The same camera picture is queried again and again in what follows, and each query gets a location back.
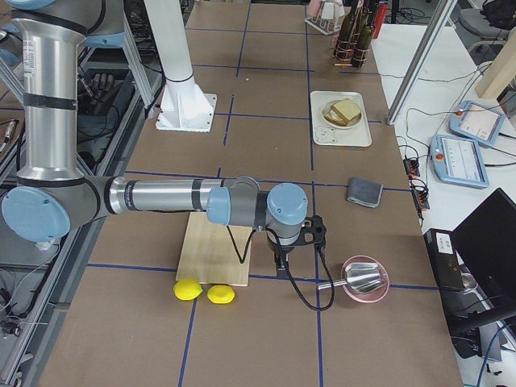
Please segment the white bread slice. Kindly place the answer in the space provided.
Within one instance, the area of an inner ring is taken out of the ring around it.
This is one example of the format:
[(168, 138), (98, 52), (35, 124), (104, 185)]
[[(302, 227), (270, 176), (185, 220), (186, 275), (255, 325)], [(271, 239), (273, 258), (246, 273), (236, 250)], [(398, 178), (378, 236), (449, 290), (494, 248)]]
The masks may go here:
[(331, 109), (345, 123), (358, 119), (361, 116), (360, 106), (349, 98), (345, 98), (331, 105)]

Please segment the white tray with bear print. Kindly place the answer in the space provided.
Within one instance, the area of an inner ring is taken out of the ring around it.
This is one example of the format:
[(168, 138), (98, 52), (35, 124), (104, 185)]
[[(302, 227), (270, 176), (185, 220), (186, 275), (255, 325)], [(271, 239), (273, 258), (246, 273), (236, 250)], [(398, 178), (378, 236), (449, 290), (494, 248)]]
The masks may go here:
[[(360, 122), (349, 128), (338, 128), (329, 124), (322, 115), (323, 107), (335, 100), (349, 98), (357, 102), (362, 109)], [(366, 148), (372, 144), (362, 96), (357, 92), (312, 91), (310, 94), (312, 116), (312, 134), (318, 145)]]

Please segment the folded dark grey cloth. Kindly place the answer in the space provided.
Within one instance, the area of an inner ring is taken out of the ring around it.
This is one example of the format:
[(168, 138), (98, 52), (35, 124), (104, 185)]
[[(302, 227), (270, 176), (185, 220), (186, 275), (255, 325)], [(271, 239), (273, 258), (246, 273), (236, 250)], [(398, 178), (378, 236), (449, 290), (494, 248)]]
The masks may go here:
[(353, 177), (347, 188), (347, 200), (368, 208), (376, 208), (380, 204), (383, 188), (380, 183)]

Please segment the pink bowl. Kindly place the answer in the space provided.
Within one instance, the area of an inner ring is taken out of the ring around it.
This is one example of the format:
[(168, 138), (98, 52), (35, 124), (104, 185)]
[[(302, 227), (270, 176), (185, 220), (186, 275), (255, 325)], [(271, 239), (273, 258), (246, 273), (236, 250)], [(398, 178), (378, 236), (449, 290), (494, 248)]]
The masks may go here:
[(372, 303), (372, 302), (380, 301), (387, 294), (387, 292), (389, 290), (389, 276), (388, 276), (388, 273), (386, 272), (385, 268), (383, 267), (383, 265), (381, 263), (379, 263), (377, 260), (375, 260), (369, 256), (353, 256), (343, 263), (343, 267), (341, 268), (341, 277), (342, 278), (344, 275), (344, 268), (347, 265), (349, 265), (351, 263), (355, 263), (355, 262), (372, 262), (372, 263), (379, 264), (380, 271), (381, 271), (384, 281), (386, 282), (386, 285), (377, 290), (374, 290), (371, 293), (366, 293), (366, 294), (353, 293), (351, 290), (348, 290), (344, 286), (342, 286), (343, 291), (351, 299), (354, 299), (357, 302)]

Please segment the yellow lemon half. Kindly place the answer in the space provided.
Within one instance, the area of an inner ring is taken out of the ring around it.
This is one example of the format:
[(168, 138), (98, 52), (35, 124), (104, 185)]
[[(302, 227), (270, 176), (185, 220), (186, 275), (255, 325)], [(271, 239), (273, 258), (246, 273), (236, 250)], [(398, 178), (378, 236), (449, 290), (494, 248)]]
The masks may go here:
[(207, 291), (208, 299), (217, 305), (225, 305), (233, 302), (235, 291), (229, 285), (214, 285)]

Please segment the round white plate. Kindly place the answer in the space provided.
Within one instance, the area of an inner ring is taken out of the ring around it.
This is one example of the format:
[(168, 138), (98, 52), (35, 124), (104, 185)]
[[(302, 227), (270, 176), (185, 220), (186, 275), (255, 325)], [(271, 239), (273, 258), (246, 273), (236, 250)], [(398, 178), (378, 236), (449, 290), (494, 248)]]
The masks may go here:
[[(328, 108), (329, 108), (329, 107), (331, 107), (331, 105), (332, 105), (333, 103), (338, 102), (338, 101), (340, 101), (340, 100), (335, 100), (335, 101), (332, 101), (332, 102), (328, 102), (328, 103), (323, 107), (323, 109), (322, 109), (322, 116), (327, 112)], [(360, 116), (358, 119), (355, 119), (355, 120), (351, 121), (350, 123), (345, 123), (345, 125), (344, 125), (344, 126), (335, 125), (335, 124), (333, 124), (333, 123), (329, 123), (328, 121), (327, 121), (327, 122), (328, 122), (329, 124), (331, 124), (331, 125), (335, 126), (335, 127), (338, 127), (338, 128), (349, 128), (349, 127), (353, 127), (353, 126), (357, 125), (357, 124), (360, 122), (360, 120), (361, 120), (361, 119), (362, 119), (362, 109), (361, 109), (361, 116)]]

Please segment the whole yellow lemon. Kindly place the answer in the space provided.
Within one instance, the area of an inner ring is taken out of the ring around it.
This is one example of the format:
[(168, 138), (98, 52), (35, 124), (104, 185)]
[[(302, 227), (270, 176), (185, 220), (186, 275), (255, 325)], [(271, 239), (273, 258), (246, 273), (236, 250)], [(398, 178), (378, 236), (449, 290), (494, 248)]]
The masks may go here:
[(173, 292), (177, 299), (181, 301), (191, 301), (202, 294), (203, 288), (197, 280), (184, 278), (174, 284)]

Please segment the near blue teach pendant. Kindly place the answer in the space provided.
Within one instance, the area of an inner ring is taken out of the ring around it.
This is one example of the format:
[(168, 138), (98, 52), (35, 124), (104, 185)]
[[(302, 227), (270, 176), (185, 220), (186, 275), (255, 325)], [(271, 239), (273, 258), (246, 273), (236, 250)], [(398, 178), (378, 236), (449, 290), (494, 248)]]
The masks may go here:
[(435, 173), (442, 182), (476, 189), (489, 187), (485, 163), (475, 140), (434, 135), (430, 157)]

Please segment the blue teach pendant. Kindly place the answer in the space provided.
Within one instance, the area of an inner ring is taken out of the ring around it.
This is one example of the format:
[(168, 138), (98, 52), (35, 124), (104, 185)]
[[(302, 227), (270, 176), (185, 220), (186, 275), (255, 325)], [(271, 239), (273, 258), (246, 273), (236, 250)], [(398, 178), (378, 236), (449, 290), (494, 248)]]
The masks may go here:
[(490, 148), (495, 144), (505, 119), (503, 112), (467, 100), (456, 107), (448, 126), (452, 133)]
[(442, 182), (476, 189), (489, 187), (485, 163), (475, 140), (434, 135), (430, 157), (435, 173)]

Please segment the front green wine bottle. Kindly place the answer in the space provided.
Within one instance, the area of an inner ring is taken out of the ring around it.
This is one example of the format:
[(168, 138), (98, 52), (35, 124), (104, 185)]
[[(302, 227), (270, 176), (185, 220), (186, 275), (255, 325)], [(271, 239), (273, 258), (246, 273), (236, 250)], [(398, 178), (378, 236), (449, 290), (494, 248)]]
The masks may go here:
[(335, 45), (335, 58), (343, 60), (346, 56), (345, 50), (347, 49), (347, 43), (350, 40), (352, 29), (356, 18), (357, 1), (350, 1), (351, 9), (344, 16), (342, 26), (339, 32), (339, 38)]

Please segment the middle green wine bottle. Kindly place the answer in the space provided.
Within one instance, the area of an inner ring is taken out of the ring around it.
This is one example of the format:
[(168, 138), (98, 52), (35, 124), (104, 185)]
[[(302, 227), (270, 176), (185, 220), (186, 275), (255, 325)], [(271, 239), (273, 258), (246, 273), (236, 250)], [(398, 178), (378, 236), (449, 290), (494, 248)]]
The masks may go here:
[(374, 20), (376, 17), (377, 7), (372, 5), (372, 12), (368, 17), (368, 23), (360, 29), (360, 34), (356, 42), (356, 46), (352, 57), (352, 66), (359, 68), (364, 65), (367, 59), (368, 50), (374, 33)]

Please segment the red cylinder tube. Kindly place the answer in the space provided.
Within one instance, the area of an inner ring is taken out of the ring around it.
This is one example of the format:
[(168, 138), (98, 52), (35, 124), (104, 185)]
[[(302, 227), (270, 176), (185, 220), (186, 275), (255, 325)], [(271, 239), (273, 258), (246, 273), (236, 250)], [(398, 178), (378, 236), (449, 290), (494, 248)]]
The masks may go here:
[(381, 28), (385, 21), (388, 10), (389, 10), (389, 2), (388, 1), (379, 1), (378, 2), (376, 17), (374, 20), (374, 34), (372, 37), (374, 40), (378, 38), (378, 36), (381, 32)]

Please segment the rear green wine bottle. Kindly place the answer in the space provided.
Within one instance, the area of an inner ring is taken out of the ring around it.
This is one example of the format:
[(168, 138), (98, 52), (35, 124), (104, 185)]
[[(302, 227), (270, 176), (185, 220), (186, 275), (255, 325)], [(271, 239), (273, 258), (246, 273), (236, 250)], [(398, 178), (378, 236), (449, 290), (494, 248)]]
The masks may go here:
[(363, 0), (360, 28), (364, 27), (368, 23), (368, 17), (371, 12), (372, 12), (372, 0)]

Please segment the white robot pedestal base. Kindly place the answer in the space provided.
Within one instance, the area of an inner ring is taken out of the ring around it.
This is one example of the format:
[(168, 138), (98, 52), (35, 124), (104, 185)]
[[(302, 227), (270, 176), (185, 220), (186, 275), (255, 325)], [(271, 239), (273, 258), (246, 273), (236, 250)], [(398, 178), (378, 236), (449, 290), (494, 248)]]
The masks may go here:
[(207, 133), (217, 96), (205, 94), (194, 79), (180, 3), (149, 0), (144, 4), (165, 78), (156, 128)]

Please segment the aluminium frame post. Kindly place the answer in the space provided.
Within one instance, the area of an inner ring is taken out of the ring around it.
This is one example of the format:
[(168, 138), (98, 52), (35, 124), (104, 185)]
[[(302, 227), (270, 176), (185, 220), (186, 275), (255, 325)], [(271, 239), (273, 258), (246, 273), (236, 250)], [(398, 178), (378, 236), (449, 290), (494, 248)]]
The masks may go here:
[(402, 109), (407, 103), (408, 97), (410, 96), (410, 93), (414, 88), (416, 81), (418, 80), (419, 74), (422, 71), (422, 67), (425, 64), (427, 57), (437, 42), (440, 32), (445, 27), (454, 8), (456, 7), (457, 2), (457, 0), (439, 1), (435, 9), (435, 13), (431, 17), (431, 20), (428, 23), (427, 28), (415, 51), (415, 54), (412, 57), (412, 61), (410, 62), (406, 75), (404, 76), (400, 88), (393, 100), (393, 104), (389, 108), (389, 113), (386, 118), (386, 123), (388, 125), (393, 125), (397, 121), (398, 116), (402, 112)]

